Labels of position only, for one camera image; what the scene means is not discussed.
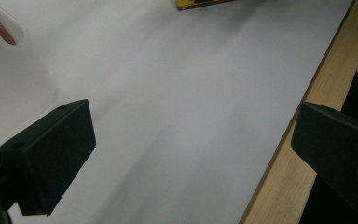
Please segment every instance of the table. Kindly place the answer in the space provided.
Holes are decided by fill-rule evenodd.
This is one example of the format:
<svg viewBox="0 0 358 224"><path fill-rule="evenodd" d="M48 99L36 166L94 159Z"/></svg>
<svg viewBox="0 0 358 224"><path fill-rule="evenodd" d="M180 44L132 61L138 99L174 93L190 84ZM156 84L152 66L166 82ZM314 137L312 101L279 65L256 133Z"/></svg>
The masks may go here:
<svg viewBox="0 0 358 224"><path fill-rule="evenodd" d="M350 3L0 0L98 143L51 217L14 220L238 222Z"/></svg>

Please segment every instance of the light wood surface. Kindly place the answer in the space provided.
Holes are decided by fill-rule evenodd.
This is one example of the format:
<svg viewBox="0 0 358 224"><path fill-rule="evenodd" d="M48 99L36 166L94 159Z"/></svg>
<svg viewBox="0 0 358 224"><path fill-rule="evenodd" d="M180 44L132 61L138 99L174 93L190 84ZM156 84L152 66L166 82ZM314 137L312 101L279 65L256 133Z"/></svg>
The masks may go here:
<svg viewBox="0 0 358 224"><path fill-rule="evenodd" d="M358 64L358 0L341 24L324 55L304 101L340 110ZM315 179L315 172L291 149L296 116L248 205L242 224L298 223Z"/></svg>

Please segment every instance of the white table surface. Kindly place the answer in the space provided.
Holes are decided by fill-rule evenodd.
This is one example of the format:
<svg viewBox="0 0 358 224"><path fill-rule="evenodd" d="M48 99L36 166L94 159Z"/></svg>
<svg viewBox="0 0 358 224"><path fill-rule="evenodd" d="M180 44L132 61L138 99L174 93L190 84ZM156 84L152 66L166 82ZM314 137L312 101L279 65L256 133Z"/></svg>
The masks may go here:
<svg viewBox="0 0 358 224"><path fill-rule="evenodd" d="M0 0L54 80L38 116L87 98L97 136L53 214L14 223L238 223L350 4Z"/></svg>

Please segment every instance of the wooden table edge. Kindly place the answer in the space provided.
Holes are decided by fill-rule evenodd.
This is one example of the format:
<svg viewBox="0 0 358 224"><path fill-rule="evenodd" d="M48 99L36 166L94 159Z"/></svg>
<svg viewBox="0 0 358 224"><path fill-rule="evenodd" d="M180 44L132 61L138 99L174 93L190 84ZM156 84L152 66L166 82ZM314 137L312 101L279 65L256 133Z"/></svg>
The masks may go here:
<svg viewBox="0 0 358 224"><path fill-rule="evenodd" d="M303 101L340 110L358 64L358 0L353 0ZM298 223L315 172L291 149L293 116L240 224Z"/></svg>

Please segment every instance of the yellow box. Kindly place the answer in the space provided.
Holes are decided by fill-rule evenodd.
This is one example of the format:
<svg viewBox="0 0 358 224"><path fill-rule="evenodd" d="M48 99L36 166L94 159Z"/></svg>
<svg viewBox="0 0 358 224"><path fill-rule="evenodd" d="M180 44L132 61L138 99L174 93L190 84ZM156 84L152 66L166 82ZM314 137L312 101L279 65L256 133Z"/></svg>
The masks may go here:
<svg viewBox="0 0 358 224"><path fill-rule="evenodd" d="M185 10L194 7L207 7L214 4L231 2L235 0L175 0L178 10Z"/></svg>

